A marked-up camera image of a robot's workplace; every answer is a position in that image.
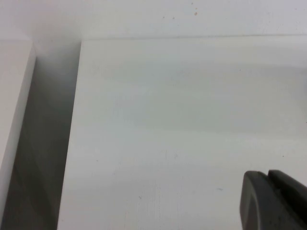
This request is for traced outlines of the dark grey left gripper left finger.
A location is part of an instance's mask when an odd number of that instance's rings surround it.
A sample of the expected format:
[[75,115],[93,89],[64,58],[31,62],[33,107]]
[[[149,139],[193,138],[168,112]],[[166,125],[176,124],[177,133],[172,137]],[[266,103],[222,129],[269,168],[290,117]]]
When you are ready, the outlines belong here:
[[268,174],[247,171],[242,184],[240,217],[244,230],[305,230],[307,202],[285,199]]

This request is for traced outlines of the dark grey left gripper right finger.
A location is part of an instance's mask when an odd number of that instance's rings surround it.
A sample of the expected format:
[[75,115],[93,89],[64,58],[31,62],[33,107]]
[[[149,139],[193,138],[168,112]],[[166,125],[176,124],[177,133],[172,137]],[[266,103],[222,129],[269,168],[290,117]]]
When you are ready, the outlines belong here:
[[307,187],[293,177],[280,170],[269,170],[268,177],[281,190],[285,199],[292,202],[307,201]]

